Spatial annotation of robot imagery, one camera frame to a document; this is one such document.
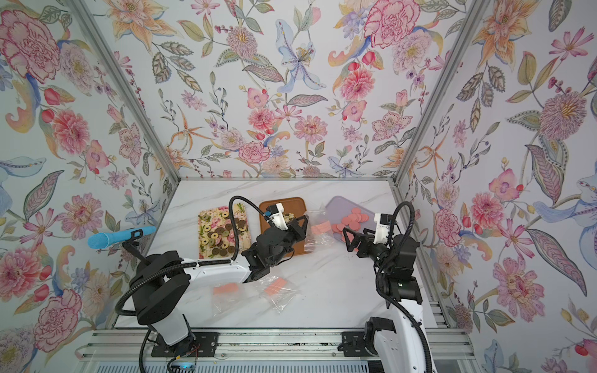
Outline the blue microphone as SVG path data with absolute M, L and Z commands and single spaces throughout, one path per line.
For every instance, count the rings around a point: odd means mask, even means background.
M 150 236 L 156 232 L 155 226 L 146 226 L 142 228 L 132 228 L 129 230 L 115 233 L 97 233 L 88 238 L 87 244 L 93 250 L 104 250 L 115 244 L 130 240 L 141 239 L 144 236 Z

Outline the black microphone stand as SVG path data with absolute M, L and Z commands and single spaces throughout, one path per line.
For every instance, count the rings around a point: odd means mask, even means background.
M 132 256 L 137 258 L 142 264 L 149 266 L 151 261 L 148 260 L 139 250 L 140 239 L 144 236 L 142 229 L 134 229 L 127 233 L 125 240 L 121 243 L 121 246 Z

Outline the poured star cookies pile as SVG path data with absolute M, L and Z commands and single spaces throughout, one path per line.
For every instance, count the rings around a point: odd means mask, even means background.
M 289 223 L 295 219 L 295 216 L 292 213 L 284 213 L 283 217 L 284 217 L 285 223 Z

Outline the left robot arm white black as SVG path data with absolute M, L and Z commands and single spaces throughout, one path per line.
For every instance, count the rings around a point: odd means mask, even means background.
M 187 348 L 195 337 L 186 316 L 178 309 L 187 290 L 259 281 L 269 275 L 272 267 L 283 263 L 286 255 L 295 252 L 295 244 L 306 238 L 308 224 L 306 216 L 287 222 L 286 229 L 270 223 L 256 242 L 242 252 L 244 262 L 183 260 L 175 250 L 152 255 L 114 310 L 120 316 L 135 317 L 138 324 L 158 334 L 169 350 Z

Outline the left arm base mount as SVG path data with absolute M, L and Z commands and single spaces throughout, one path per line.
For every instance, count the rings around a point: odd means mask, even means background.
M 181 342 L 168 345 L 158 334 L 151 357 L 214 357 L 220 334 L 217 332 L 193 332 Z

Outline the lilac plastic tray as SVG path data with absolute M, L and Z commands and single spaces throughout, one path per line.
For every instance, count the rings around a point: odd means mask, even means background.
M 381 213 L 374 213 L 341 196 L 333 197 L 325 206 L 325 210 L 334 239 L 337 241 L 346 242 L 343 231 L 348 228 L 357 233 L 363 233 L 368 229 L 373 231 L 376 243 L 387 243 L 390 227 L 381 224 Z

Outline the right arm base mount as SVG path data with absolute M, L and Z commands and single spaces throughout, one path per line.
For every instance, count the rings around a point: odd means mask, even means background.
M 363 331 L 341 333 L 341 342 L 337 350 L 345 357 L 375 357 L 377 350 L 374 347 L 374 337 L 378 332 L 396 332 L 394 322 L 387 318 L 371 317 Z

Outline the ziploc bag round cookies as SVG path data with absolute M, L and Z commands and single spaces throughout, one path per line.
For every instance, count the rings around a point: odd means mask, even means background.
M 231 312 L 250 299 L 244 284 L 229 283 L 213 288 L 211 304 L 213 316 Z

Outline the ziploc bag beige cookies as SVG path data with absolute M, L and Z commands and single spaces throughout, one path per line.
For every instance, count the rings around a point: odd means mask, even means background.
M 260 279 L 257 282 L 257 289 L 259 295 L 267 299 L 278 313 L 282 313 L 299 293 L 294 284 L 278 276 Z

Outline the poured pink cookies pile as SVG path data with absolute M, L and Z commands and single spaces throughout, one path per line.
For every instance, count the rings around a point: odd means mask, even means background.
M 332 232 L 341 233 L 343 228 L 351 228 L 354 231 L 359 231 L 369 219 L 369 215 L 361 208 L 352 208 L 339 223 L 331 225 Z

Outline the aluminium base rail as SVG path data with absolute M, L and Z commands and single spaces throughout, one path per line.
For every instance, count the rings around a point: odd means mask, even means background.
M 349 358 L 339 346 L 344 329 L 194 329 L 199 342 L 208 344 L 216 361 L 242 360 L 340 360 Z M 77 348 L 80 361 L 136 362 L 146 332 L 142 329 L 109 329 L 91 333 Z M 428 345 L 435 360 L 475 359 L 469 337 L 460 329 L 429 329 Z

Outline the ziploc bag pink cookies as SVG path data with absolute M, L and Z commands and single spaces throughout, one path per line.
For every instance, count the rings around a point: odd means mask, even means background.
M 324 205 L 320 205 L 314 210 L 307 211 L 305 216 L 308 219 L 304 245 L 306 253 L 312 253 L 334 244 L 335 239 L 329 214 Z

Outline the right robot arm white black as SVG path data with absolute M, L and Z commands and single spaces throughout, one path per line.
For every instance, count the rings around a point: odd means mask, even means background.
M 372 260 L 377 294 L 386 304 L 386 313 L 365 323 L 360 341 L 343 333 L 338 347 L 346 355 L 363 353 L 381 360 L 385 372 L 435 372 L 435 363 L 424 327 L 423 296 L 414 264 L 420 243 L 397 235 L 387 244 L 375 243 L 375 234 L 345 228 L 347 251 Z

